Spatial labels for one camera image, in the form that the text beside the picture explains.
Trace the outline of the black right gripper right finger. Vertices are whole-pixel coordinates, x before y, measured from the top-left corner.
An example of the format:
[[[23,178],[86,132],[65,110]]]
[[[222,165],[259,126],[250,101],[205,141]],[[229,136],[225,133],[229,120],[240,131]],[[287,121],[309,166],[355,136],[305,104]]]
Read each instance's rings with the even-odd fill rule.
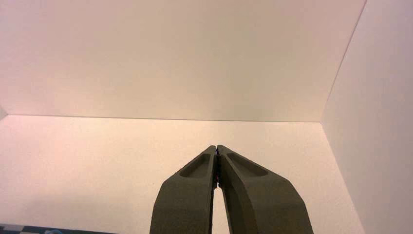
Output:
[[[217,153],[230,233],[313,233],[305,203],[288,179],[224,145]]]

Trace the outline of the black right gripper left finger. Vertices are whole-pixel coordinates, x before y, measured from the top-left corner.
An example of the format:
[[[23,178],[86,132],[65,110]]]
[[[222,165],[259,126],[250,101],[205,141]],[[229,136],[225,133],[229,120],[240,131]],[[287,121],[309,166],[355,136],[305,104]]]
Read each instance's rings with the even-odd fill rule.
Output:
[[[216,146],[211,145],[163,182],[153,206],[150,233],[211,233],[216,187]]]

